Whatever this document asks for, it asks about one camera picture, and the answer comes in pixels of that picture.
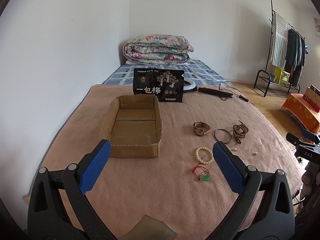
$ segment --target wall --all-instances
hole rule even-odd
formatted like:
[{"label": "wall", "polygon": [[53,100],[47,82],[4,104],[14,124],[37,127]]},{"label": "wall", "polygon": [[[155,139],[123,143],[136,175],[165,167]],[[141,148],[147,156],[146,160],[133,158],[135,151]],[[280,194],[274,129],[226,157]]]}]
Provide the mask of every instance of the wall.
[{"label": "wall", "polygon": [[306,87],[311,84],[320,88],[320,37],[315,35],[314,18],[320,19],[316,9],[307,10],[298,9],[299,22],[298,31],[305,36],[306,44],[309,47],[309,54],[306,55],[305,66],[302,69],[302,75],[299,82],[301,93],[304,93]]},{"label": "wall", "polygon": [[[273,0],[274,10],[296,25],[288,0]],[[271,24],[270,0],[131,0],[130,36],[185,36],[200,59],[230,80],[254,82],[265,68]]]},{"label": "wall", "polygon": [[0,197],[22,228],[50,142],[128,36],[129,0],[11,0],[0,17]]}]

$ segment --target orange tablecloth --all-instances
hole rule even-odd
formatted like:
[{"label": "orange tablecloth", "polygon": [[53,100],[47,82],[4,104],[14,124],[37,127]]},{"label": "orange tablecloth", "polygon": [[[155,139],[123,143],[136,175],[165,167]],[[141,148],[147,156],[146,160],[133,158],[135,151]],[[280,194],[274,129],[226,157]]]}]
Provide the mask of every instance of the orange tablecloth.
[{"label": "orange tablecloth", "polygon": [[308,131],[318,134],[320,132],[320,113],[302,97],[302,94],[291,94],[282,108],[289,109]]}]

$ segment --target clothes rack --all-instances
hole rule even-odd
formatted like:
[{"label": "clothes rack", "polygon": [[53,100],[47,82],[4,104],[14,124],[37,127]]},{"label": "clothes rack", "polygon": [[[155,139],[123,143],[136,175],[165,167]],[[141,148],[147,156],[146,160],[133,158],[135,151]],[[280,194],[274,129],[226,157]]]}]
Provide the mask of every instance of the clothes rack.
[{"label": "clothes rack", "polygon": [[[270,37],[270,46],[269,46],[269,53],[268,53],[268,59],[267,59],[267,64],[266,64],[266,67],[265,69],[260,69],[257,73],[257,76],[256,76],[256,81],[254,83],[254,86],[253,88],[257,88],[259,89],[264,95],[263,97],[266,97],[267,94],[269,95],[278,95],[278,96],[287,96],[289,93],[290,93],[290,90],[295,90],[297,91],[297,93],[300,92],[300,85],[298,84],[298,88],[291,85],[291,83],[289,83],[288,85],[284,86],[284,85],[280,85],[280,84],[277,84],[275,82],[272,82],[271,81],[271,77],[270,77],[270,74],[267,72],[267,68],[268,68],[268,65],[269,65],[269,59],[270,59],[270,52],[271,52],[271,44],[272,44],[272,34],[273,34],[273,15],[275,13],[274,9],[273,9],[273,4],[272,4],[272,0],[271,0],[271,11],[272,11],[272,20],[269,19],[269,21],[271,22],[271,37]],[[288,25],[291,27],[291,29],[293,29],[294,31],[296,31],[300,37],[302,37],[304,40],[305,38],[295,29],[293,28],[293,26],[291,24],[288,23]],[[260,73],[263,72],[265,74],[268,75],[268,77],[263,77],[263,76],[260,76]],[[260,87],[260,86],[257,86],[257,82],[258,82],[258,79],[262,79],[264,82],[267,83],[267,86],[266,87]],[[275,89],[275,88],[270,88],[270,85],[276,85],[276,86],[280,86],[280,87],[283,87],[283,88],[286,88],[288,89],[288,91],[284,91],[284,90],[279,90],[279,89]]]}]

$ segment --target black package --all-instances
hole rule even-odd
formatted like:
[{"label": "black package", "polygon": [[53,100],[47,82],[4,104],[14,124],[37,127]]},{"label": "black package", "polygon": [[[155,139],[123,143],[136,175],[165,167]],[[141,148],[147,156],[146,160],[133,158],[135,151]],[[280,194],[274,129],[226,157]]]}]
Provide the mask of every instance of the black package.
[{"label": "black package", "polygon": [[135,68],[133,93],[155,95],[159,101],[182,102],[184,71],[159,68]]}]

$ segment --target tree illustration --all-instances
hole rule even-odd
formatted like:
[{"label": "tree illustration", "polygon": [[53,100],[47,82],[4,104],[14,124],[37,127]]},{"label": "tree illustration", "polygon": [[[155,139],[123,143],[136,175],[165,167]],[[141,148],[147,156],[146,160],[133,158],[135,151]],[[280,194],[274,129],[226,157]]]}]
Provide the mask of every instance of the tree illustration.
[{"label": "tree illustration", "polygon": [[162,87],[162,83],[165,80],[165,76],[161,74],[160,76],[157,77],[157,81],[160,82],[160,86]]},{"label": "tree illustration", "polygon": [[168,70],[167,72],[164,73],[164,76],[167,79],[167,83],[169,83],[169,79],[173,76],[170,71]]},{"label": "tree illustration", "polygon": [[169,82],[172,83],[169,87],[173,88],[174,84],[177,83],[179,80],[175,76],[171,76]]}]

